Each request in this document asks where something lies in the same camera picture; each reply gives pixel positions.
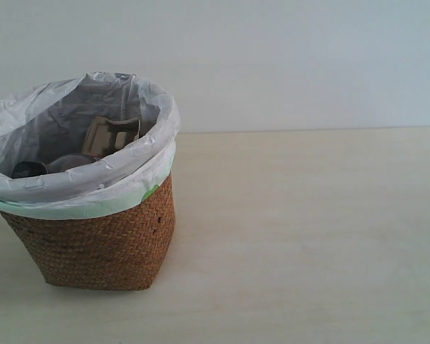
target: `woven basket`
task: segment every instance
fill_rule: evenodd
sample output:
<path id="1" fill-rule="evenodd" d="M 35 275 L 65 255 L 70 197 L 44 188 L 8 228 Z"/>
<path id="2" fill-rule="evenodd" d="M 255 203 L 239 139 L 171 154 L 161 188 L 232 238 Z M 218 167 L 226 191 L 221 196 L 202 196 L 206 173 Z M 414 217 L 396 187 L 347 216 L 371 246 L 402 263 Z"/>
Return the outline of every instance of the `woven basket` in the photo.
<path id="1" fill-rule="evenodd" d="M 96 290 L 148 289 L 175 227 L 169 176 L 144 202 L 86 220 L 40 220 L 1 212 L 51 285 Z"/>

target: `plastic bag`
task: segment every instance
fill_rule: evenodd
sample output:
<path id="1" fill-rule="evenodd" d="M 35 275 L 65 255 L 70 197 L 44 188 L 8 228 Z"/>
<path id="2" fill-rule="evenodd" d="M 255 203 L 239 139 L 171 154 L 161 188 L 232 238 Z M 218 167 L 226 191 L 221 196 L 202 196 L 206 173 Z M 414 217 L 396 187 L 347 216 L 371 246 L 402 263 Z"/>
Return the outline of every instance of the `plastic bag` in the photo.
<path id="1" fill-rule="evenodd" d="M 140 118 L 150 130 L 96 163 L 9 178 L 20 161 L 49 163 L 80 152 L 95 116 Z M 135 75 L 97 72 L 1 100 L 0 210 L 38 219 L 87 219 L 138 205 L 169 175 L 179 128 L 173 97 Z"/>

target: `light wooden table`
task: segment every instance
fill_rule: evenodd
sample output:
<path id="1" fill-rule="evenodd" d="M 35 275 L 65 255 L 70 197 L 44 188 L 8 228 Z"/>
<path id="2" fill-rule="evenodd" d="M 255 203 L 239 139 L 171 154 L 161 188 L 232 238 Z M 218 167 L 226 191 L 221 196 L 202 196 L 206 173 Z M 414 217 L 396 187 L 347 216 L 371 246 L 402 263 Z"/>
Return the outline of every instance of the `light wooden table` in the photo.
<path id="1" fill-rule="evenodd" d="M 146 292 L 51 287 L 0 218 L 0 344 L 430 343 L 430 128 L 181 135 Z"/>

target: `white wall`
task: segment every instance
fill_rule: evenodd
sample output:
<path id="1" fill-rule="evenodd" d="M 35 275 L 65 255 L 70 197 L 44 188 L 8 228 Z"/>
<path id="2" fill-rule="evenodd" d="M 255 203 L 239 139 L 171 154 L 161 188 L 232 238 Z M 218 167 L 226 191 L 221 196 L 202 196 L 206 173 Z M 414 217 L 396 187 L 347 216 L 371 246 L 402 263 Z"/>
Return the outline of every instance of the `white wall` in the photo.
<path id="1" fill-rule="evenodd" d="M 0 97 L 95 70 L 186 132 L 430 125 L 430 0 L 0 1 Z"/>

